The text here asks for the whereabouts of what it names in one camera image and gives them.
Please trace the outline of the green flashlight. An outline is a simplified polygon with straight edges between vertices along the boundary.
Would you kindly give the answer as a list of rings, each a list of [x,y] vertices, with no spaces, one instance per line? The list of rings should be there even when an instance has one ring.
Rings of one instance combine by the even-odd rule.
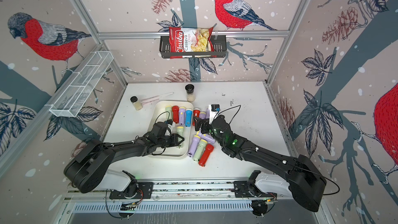
[[[166,111],[167,120],[172,120],[173,119],[172,106],[171,105],[167,105],[165,107],[165,111]]]
[[[177,133],[179,136],[183,136],[183,135],[184,135],[184,126],[178,126],[178,127],[176,128],[176,133]]]
[[[204,139],[201,139],[199,144],[198,144],[198,146],[197,146],[197,149],[196,149],[196,151],[194,153],[194,156],[193,156],[193,160],[195,162],[198,162],[200,160],[200,158],[201,158],[206,146],[207,146],[207,141],[204,140]]]

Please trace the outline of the blue flashlight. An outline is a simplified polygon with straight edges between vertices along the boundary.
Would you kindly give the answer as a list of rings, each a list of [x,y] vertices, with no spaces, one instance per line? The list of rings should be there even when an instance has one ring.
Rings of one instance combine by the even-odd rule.
[[[187,108],[186,109],[186,121],[185,121],[185,126],[186,127],[191,127],[192,114],[193,114],[193,110],[191,108]]]

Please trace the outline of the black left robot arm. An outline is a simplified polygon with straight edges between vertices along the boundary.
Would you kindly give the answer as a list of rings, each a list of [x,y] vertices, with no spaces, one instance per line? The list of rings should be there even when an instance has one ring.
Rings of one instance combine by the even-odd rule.
[[[143,136],[132,141],[102,143],[90,141],[86,147],[65,167],[64,175],[81,193],[93,191],[105,178],[109,166],[131,157],[155,155],[157,148],[167,149],[179,146],[184,137],[172,133],[169,122],[157,122]]]

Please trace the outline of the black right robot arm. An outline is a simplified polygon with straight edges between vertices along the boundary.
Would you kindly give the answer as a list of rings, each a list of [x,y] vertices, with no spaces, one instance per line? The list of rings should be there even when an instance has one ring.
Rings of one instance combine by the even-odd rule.
[[[212,123],[199,117],[194,117],[193,122],[197,131],[211,134],[223,153],[257,164],[280,176],[289,184],[288,189],[300,206],[311,212],[319,211],[326,180],[308,157],[299,155],[295,158],[262,148],[233,133],[224,115],[216,117]]]

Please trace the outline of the white rectangular storage tray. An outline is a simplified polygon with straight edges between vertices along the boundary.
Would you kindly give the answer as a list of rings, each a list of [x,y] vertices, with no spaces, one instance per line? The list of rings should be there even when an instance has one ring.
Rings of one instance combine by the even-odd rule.
[[[190,136],[193,116],[193,104],[187,101],[160,101],[154,107],[154,112],[148,131],[160,122],[165,133],[160,135],[160,146],[153,152],[156,158],[183,159],[187,156],[190,146]]]

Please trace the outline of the purple flashlight beside red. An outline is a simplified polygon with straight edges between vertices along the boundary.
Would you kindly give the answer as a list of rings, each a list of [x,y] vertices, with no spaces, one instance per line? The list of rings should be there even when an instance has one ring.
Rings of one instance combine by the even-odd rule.
[[[199,118],[200,119],[206,119],[206,113],[205,112],[200,112]]]

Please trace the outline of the red flashlight with white logo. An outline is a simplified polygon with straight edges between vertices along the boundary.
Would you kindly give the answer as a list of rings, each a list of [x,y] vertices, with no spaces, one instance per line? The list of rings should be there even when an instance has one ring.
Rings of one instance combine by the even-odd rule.
[[[193,122],[198,121],[198,119],[200,119],[200,109],[199,108],[195,108],[193,110]]]

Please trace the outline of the tall purple flashlight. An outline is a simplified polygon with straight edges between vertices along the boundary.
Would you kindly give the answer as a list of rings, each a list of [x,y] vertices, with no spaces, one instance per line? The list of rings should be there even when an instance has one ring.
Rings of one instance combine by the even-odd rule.
[[[208,108],[206,111],[206,119],[210,119],[210,112],[211,110]]]

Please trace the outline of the purple flashlight lying across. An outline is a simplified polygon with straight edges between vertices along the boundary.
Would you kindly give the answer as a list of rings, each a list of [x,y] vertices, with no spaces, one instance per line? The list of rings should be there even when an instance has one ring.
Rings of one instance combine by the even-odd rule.
[[[199,136],[201,139],[205,140],[210,144],[214,144],[216,142],[215,139],[210,134],[203,134],[200,131],[197,131],[197,136]]]

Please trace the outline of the black cap spice grinder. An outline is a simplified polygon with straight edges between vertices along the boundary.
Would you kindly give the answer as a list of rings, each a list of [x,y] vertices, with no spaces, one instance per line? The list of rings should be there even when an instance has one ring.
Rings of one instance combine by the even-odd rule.
[[[194,85],[193,84],[188,84],[185,86],[185,90],[187,93],[187,101],[188,102],[194,102],[195,101],[195,95],[194,95]]]

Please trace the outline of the small black cap jar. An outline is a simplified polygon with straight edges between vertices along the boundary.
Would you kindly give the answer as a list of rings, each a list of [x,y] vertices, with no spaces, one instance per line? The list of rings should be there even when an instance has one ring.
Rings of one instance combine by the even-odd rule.
[[[138,100],[138,97],[132,96],[132,97],[130,98],[130,101],[131,101],[131,103],[133,104],[134,108],[135,108],[137,111],[139,111],[139,110],[141,110],[141,109],[143,108],[141,102]]]

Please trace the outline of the red cassava chips bag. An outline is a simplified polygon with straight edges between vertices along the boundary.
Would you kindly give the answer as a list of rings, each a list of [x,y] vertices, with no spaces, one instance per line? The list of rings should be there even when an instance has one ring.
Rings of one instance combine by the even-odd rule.
[[[194,29],[169,27],[171,53],[214,51],[210,40],[213,28]]]

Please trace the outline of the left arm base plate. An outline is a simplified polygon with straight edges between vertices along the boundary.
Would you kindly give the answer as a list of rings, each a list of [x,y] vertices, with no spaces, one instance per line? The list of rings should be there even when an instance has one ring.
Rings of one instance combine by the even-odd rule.
[[[150,199],[153,187],[153,182],[131,183],[124,191],[112,190],[109,198],[111,200]]]

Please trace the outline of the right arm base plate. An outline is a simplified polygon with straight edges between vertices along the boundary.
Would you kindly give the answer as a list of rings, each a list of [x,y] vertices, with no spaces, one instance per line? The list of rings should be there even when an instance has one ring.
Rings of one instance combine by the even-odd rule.
[[[272,192],[262,192],[254,183],[248,181],[234,181],[232,192],[236,198],[272,198],[276,199],[277,194]]]

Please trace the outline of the black wall basket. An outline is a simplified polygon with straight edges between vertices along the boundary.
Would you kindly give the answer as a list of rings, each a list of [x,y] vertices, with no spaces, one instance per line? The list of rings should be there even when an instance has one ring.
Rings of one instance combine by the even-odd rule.
[[[224,58],[227,54],[225,36],[210,36],[197,41],[196,38],[162,36],[159,52],[164,59],[177,58]]]

